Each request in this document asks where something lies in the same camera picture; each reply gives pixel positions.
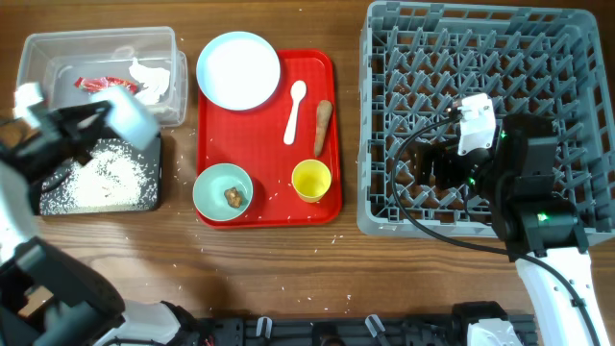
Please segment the red snack wrapper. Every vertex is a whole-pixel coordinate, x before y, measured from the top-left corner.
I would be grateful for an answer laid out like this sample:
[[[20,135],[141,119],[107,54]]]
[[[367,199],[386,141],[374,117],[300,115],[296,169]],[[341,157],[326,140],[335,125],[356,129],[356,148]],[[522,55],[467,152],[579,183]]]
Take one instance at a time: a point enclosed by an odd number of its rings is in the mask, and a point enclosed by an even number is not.
[[[124,87],[132,94],[138,92],[138,85],[116,77],[83,78],[80,77],[74,86],[88,93],[97,93],[111,87]]]

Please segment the light blue bowl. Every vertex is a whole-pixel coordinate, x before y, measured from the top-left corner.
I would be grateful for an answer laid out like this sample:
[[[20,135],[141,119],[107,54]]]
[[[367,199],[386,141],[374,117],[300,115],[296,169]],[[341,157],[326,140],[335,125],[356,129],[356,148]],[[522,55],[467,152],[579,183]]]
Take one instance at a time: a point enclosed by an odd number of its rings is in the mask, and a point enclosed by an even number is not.
[[[111,104],[105,116],[107,126],[138,150],[145,150],[160,132],[156,117],[123,86],[94,93],[89,100]]]

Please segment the white napkin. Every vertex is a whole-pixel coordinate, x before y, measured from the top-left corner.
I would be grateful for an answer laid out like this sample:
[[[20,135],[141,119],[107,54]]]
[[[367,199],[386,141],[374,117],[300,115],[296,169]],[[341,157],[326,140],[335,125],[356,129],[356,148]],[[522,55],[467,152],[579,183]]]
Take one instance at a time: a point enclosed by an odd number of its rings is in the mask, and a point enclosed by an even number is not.
[[[132,59],[129,73],[140,85],[135,98],[142,104],[155,105],[170,86],[170,71],[162,67],[147,67]]]

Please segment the brown carrot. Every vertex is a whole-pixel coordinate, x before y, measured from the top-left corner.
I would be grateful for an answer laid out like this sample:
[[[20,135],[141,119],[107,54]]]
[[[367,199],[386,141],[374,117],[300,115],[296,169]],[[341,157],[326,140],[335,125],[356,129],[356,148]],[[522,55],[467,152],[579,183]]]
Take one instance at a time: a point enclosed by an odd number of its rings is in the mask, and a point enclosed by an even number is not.
[[[322,100],[319,102],[316,109],[316,127],[313,149],[315,157],[319,157],[322,154],[326,133],[332,117],[332,111],[333,105],[331,101]]]

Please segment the yellow plastic cup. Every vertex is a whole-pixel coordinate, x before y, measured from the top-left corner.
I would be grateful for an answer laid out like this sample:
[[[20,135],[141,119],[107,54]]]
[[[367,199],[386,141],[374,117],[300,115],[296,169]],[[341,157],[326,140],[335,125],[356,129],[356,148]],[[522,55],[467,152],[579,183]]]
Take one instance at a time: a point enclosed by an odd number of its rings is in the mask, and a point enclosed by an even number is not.
[[[331,187],[332,173],[321,161],[304,160],[294,167],[291,185],[304,202],[316,203]]]

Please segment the mint green bowl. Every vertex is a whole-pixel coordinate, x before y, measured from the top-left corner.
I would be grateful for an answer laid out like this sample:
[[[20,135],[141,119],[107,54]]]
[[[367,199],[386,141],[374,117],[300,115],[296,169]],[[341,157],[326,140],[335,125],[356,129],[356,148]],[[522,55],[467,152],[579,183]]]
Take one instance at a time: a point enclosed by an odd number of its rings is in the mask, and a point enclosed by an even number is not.
[[[236,187],[243,197],[239,209],[231,208],[224,197],[224,191]],[[241,167],[232,163],[217,163],[205,169],[193,186],[193,203],[207,219],[226,222],[236,219],[251,205],[254,186],[251,177]]]

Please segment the brown food scrap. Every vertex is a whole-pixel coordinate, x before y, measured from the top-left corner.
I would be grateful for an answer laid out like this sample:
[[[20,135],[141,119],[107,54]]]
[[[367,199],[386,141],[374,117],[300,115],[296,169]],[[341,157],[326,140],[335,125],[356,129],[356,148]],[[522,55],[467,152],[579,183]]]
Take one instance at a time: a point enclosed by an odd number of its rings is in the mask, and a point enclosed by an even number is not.
[[[236,187],[231,187],[224,191],[224,197],[227,204],[234,209],[239,209],[243,203],[243,197]]]

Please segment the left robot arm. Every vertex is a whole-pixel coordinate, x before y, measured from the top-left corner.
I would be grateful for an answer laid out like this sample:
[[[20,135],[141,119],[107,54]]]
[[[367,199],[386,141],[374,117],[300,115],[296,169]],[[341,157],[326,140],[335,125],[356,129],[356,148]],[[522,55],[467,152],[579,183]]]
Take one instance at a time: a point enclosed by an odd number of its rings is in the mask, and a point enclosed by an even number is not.
[[[1,147],[1,342],[4,345],[209,345],[211,331],[167,302],[124,300],[99,273],[39,235],[31,189],[68,161],[87,164],[107,131],[143,150],[155,116],[123,86],[52,110],[39,84],[19,86],[13,118],[34,134]]]

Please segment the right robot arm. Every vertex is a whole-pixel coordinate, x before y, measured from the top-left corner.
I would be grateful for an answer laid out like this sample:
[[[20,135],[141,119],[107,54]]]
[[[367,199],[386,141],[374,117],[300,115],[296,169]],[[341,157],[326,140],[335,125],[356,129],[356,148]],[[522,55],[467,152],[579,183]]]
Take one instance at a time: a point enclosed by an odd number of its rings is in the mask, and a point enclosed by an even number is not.
[[[487,201],[491,227],[528,291],[548,345],[609,342],[591,275],[589,241],[576,205],[554,192],[557,134],[551,119],[508,115],[485,149],[460,140],[408,146],[419,183],[466,184]]]

